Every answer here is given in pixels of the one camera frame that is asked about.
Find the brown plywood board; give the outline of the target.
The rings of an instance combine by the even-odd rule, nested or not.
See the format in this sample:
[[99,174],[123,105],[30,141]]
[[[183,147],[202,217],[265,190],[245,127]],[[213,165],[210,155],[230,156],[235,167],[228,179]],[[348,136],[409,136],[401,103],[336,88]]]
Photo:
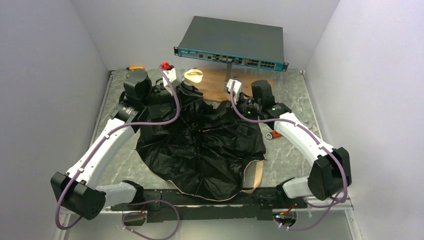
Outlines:
[[[222,102],[230,99],[230,95],[225,91],[226,75],[227,73],[224,70],[203,68],[187,70],[183,77],[185,82],[195,86],[203,93],[205,100]],[[274,80],[269,77],[236,72],[232,72],[231,75],[241,82],[242,92],[248,96],[252,96],[252,83],[254,81],[265,80],[271,88],[274,87]]]

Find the beige black folding umbrella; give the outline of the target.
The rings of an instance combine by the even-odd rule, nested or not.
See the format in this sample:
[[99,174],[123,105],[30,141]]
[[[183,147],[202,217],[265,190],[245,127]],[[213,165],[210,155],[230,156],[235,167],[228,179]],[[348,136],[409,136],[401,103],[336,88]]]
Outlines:
[[229,101],[213,106],[203,94],[186,83],[176,87],[180,113],[175,119],[174,98],[162,85],[154,86],[148,73],[135,71],[151,126],[141,126],[136,151],[156,176],[171,182],[180,192],[211,201],[226,201],[243,189],[245,171],[264,161],[266,146],[258,124],[240,119]]

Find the teal network switch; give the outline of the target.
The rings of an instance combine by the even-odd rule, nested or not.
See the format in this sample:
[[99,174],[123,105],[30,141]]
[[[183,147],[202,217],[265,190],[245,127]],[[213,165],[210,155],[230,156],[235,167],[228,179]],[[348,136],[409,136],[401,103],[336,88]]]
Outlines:
[[178,57],[277,72],[289,66],[282,27],[205,16],[192,18],[173,51]]

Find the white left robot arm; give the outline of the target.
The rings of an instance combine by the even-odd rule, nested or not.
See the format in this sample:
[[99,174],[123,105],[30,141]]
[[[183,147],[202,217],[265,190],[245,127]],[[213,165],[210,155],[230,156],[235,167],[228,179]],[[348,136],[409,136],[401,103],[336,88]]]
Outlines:
[[[153,86],[144,69],[131,70],[123,83],[124,90],[101,134],[88,151],[65,173],[56,172],[50,184],[57,201],[55,223],[60,222],[65,208],[80,218],[94,219],[105,207],[119,204],[135,205],[144,201],[144,188],[130,180],[118,184],[99,184],[103,172],[125,143],[141,126],[163,126],[177,120],[181,105],[177,97],[180,81],[175,68],[159,67],[163,86]],[[162,122],[148,121],[148,105],[174,100],[174,117]]]

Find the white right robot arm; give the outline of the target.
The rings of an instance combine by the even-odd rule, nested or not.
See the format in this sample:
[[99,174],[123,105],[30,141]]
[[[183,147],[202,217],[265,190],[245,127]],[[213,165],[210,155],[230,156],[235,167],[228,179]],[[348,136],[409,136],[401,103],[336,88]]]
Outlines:
[[227,83],[230,102],[239,117],[249,123],[264,123],[297,148],[311,165],[309,175],[279,183],[276,191],[283,201],[315,197],[342,203],[351,184],[350,156],[343,148],[334,148],[309,130],[283,103],[277,103],[266,80],[254,81],[252,97],[242,99],[242,84],[236,79]]

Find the yellow utility knife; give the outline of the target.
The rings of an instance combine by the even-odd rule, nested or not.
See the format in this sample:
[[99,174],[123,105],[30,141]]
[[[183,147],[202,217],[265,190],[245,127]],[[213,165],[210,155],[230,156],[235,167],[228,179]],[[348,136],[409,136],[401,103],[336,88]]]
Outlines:
[[144,66],[129,66],[126,68],[126,70],[128,71],[134,71],[134,70],[139,70],[139,69],[144,69]]

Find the red handled adjustable wrench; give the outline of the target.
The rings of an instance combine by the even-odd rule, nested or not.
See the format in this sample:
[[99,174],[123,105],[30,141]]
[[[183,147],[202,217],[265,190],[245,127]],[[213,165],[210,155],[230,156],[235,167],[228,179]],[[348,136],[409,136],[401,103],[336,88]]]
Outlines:
[[279,137],[281,137],[282,136],[282,134],[280,134],[280,133],[278,133],[277,131],[271,131],[271,132],[268,132],[266,135],[265,135],[265,137],[268,139],[268,140],[272,140],[272,139],[276,139],[276,138],[279,138]]

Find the metal stand bracket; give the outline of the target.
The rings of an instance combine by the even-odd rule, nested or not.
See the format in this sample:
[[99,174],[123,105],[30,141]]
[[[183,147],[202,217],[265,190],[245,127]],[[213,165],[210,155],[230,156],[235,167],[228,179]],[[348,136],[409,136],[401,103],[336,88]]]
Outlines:
[[230,79],[236,79],[237,81],[241,82],[241,84],[243,85],[243,80],[241,79],[241,75],[238,72],[234,72],[233,65],[228,63],[226,65],[224,87],[227,86]]

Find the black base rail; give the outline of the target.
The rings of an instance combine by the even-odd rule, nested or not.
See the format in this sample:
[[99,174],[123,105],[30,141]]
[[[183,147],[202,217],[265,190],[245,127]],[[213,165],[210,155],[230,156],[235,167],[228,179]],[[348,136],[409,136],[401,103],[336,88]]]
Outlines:
[[112,213],[143,212],[147,223],[181,220],[256,219],[270,221],[279,212],[307,208],[301,197],[283,199],[275,187],[259,187],[252,194],[239,193],[227,201],[211,201],[182,194],[176,189],[146,189],[140,206],[118,204],[108,207]]

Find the aluminium frame profile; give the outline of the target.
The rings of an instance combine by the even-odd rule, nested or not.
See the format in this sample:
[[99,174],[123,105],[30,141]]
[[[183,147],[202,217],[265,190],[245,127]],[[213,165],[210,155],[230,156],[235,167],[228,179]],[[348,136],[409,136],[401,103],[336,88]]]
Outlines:
[[[141,206],[150,203],[150,200],[144,199],[144,191],[145,189],[140,188],[136,189],[135,199],[131,202],[107,202],[107,194],[105,190],[93,190],[90,188],[80,188],[78,190],[69,190],[65,195],[62,201],[59,201],[61,207],[68,209],[69,211],[79,215],[81,218],[86,220],[92,220],[97,217],[101,211],[106,210],[108,207],[113,207],[119,204],[126,204],[129,206]],[[304,209],[297,209],[299,211],[307,211],[309,214],[312,211],[318,211],[318,207],[312,207],[310,204],[306,203],[307,207]],[[271,221],[274,221],[281,228],[290,228],[296,229],[296,220],[297,214],[296,211],[291,212],[290,210],[280,211],[273,216]],[[125,219],[123,224],[124,226],[136,226],[142,225],[144,222],[147,222],[146,214],[142,211],[131,211],[131,212],[123,212],[127,215],[136,215],[140,214],[141,220],[127,220]]]

